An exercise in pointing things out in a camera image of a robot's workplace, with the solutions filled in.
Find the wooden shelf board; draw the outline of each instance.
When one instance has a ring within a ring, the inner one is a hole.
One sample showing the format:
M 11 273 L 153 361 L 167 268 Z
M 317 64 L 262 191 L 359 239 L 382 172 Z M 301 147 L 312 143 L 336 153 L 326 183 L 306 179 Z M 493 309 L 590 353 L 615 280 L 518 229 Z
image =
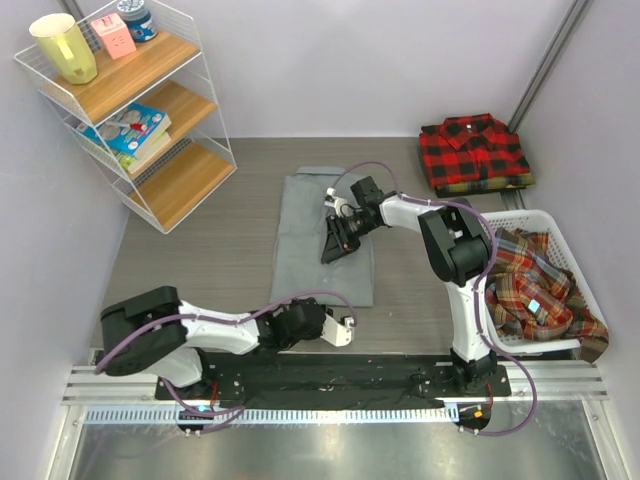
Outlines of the wooden shelf board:
M 191 143 L 140 185 L 138 191 L 168 231 L 232 171 L 232 164 L 202 145 Z M 135 192 L 129 196 L 144 208 Z
M 139 103 L 169 114 L 171 125 L 167 128 L 167 132 L 171 137 L 171 141 L 158 150 L 155 155 L 149 157 L 136 169 L 135 173 L 129 174 L 131 178 L 136 178 L 144 172 L 149 165 L 178 143 L 193 127 L 216 109 L 215 103 L 173 81 L 168 81 L 155 89 L 151 94 L 143 97 Z
M 89 83 L 72 85 L 62 77 L 55 82 L 76 97 L 95 124 L 199 52 L 197 46 L 165 31 L 136 47 L 116 60 L 104 49 L 96 52 L 98 76 Z

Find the red plaid shirt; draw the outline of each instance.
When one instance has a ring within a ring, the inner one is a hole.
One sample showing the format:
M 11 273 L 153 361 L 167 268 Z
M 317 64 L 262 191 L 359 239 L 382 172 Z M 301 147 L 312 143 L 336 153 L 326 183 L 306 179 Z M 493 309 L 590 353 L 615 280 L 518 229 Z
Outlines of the red plaid shirt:
M 578 338 L 579 358 L 594 362 L 609 345 L 609 332 L 587 308 L 573 274 L 551 264 L 549 233 L 499 228 L 496 242 L 485 297 L 498 332 L 540 341 Z
M 488 113 L 422 127 L 420 147 L 432 188 L 530 171 L 518 135 Z

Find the gray garment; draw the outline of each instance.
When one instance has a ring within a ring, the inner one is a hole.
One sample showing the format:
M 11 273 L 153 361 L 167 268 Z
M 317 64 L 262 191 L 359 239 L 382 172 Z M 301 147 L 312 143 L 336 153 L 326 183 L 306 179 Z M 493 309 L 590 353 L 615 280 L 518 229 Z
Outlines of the gray garment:
M 323 289 L 342 293 L 356 307 L 373 306 L 373 242 L 368 235 L 361 238 L 358 251 L 329 265 L 320 263 L 329 212 L 324 197 L 342 172 L 344 169 L 337 167 L 302 167 L 285 178 L 270 301 L 303 290 Z M 361 178 L 347 174 L 338 184 L 336 195 L 355 205 L 350 187 Z M 328 295 L 315 298 L 319 303 L 343 305 L 340 299 Z

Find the shirt collar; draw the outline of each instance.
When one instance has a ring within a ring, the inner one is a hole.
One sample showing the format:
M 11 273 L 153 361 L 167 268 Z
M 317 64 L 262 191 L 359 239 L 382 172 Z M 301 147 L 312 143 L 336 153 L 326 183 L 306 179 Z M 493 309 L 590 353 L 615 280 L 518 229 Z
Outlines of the shirt collar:
M 489 113 L 470 117 L 450 117 L 440 125 L 440 136 L 456 150 L 460 150 L 469 140 L 479 137 L 486 145 L 493 146 L 494 136 L 501 130 L 497 122 Z

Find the metal base plate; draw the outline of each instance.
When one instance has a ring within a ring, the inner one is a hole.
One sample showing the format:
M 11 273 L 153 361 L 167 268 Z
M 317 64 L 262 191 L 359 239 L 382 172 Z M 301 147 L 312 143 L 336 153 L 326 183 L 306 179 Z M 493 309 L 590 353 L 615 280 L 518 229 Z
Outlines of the metal base plate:
M 463 392 L 442 356 L 207 354 L 222 407 L 270 410 L 383 410 L 442 408 L 441 399 L 486 396 Z M 490 381 L 494 397 L 511 395 L 506 370 Z M 157 400 L 170 400 L 158 383 Z

